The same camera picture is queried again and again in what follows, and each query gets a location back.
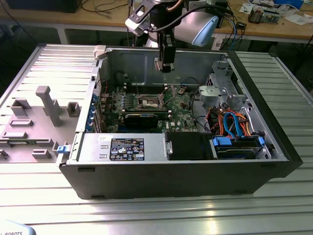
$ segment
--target slotted metal surface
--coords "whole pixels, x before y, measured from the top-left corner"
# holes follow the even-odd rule
[[[267,53],[237,55],[302,160],[313,164],[312,97],[279,59]]]
[[[248,55],[256,59],[261,55],[268,68],[283,73],[269,62],[273,59],[267,54]],[[262,68],[256,64],[267,68],[251,60],[249,64],[248,69]],[[256,84],[260,89],[299,90],[293,82],[278,88]],[[268,101],[279,119],[293,120],[299,114],[308,120],[310,104],[294,103],[297,105]],[[0,164],[0,217],[29,224],[38,235],[311,235],[313,147],[304,137],[312,138],[312,130],[305,122],[302,125],[299,129],[286,121],[284,129],[304,164],[285,179],[271,180],[253,195],[81,200],[55,164]]]
[[[0,108],[0,132],[13,114],[10,106],[15,99],[27,99],[31,106],[43,106],[35,94],[39,85],[49,86],[51,98],[57,99],[60,106],[67,106],[70,101],[81,106],[96,65],[93,50],[94,46],[47,45],[37,48],[29,64],[21,70],[21,79]]]

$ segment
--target power cable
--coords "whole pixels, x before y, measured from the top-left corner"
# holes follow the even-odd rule
[[[196,8],[193,8],[187,12],[185,12],[184,14],[182,14],[181,16],[179,16],[178,18],[176,18],[175,20],[173,20],[171,23],[169,23],[168,25],[164,26],[164,27],[161,27],[161,28],[152,28],[152,27],[149,27],[148,28],[148,31],[149,32],[160,32],[160,31],[163,31],[167,28],[170,28],[172,27],[175,23],[177,23],[178,21],[180,21],[181,19],[185,18],[186,16],[188,16],[189,14],[191,14],[192,12],[195,12],[195,11],[198,11],[198,10],[201,10],[201,9],[217,9],[217,10],[220,10],[222,12],[225,12],[231,16],[234,15],[234,13],[230,10],[227,10],[225,9],[224,7],[221,7],[221,6],[216,6],[216,5],[204,5],[204,6],[199,6],[199,7],[196,7]]]
[[[82,5],[81,5],[81,7],[82,7],[82,9],[84,9],[85,11],[89,11],[89,12],[106,12],[106,11],[111,11],[111,10],[114,10],[114,9],[117,9],[117,8],[119,8],[119,7],[122,7],[122,6],[127,6],[128,4],[123,4],[123,5],[119,5],[119,6],[116,6],[116,7],[113,7],[113,8],[110,8],[110,9],[106,9],[106,10],[101,10],[101,11],[94,11],[94,10],[89,10],[89,9],[86,9],[85,7],[84,7],[84,4],[86,3],[86,2],[88,2],[89,0],[85,0],[84,2],[82,2]]]

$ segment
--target wire bundle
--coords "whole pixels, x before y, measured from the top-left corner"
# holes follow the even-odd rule
[[[209,116],[211,115],[211,109],[209,109],[208,114],[205,116],[205,120],[208,123],[208,119]],[[211,128],[210,131],[214,132],[215,135],[220,135],[223,136],[224,135],[224,130],[229,134],[227,135],[227,137],[232,137],[235,138],[235,135],[233,133],[231,133],[231,129],[233,127],[233,125],[230,127],[230,129],[228,129],[227,127],[227,119],[231,118],[234,120],[234,124],[236,127],[236,131],[238,136],[251,136],[250,131],[249,131],[249,126],[248,126],[248,119],[246,117],[244,117],[241,113],[237,113],[233,110],[230,109],[223,109],[219,111],[218,114],[218,122],[215,123]]]

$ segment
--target power supply label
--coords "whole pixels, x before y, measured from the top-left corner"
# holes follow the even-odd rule
[[[143,161],[145,149],[143,138],[136,139],[112,139],[111,161]]]

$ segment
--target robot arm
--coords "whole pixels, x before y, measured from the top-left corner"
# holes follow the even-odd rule
[[[223,7],[216,5],[202,5],[189,9],[183,13],[184,0],[143,0],[143,2],[130,14],[126,20],[126,26],[136,36],[143,33],[157,33],[157,43],[159,48],[159,58],[155,61],[156,69],[162,72],[170,72],[171,64],[175,59],[176,43],[174,37],[174,27],[178,26],[181,31],[180,37],[183,41],[188,41],[188,30],[197,30],[196,37],[200,39],[199,46],[204,46],[203,38],[210,38],[218,21],[216,16],[205,12],[196,12],[201,9],[216,9],[223,16],[225,13],[233,13]]]

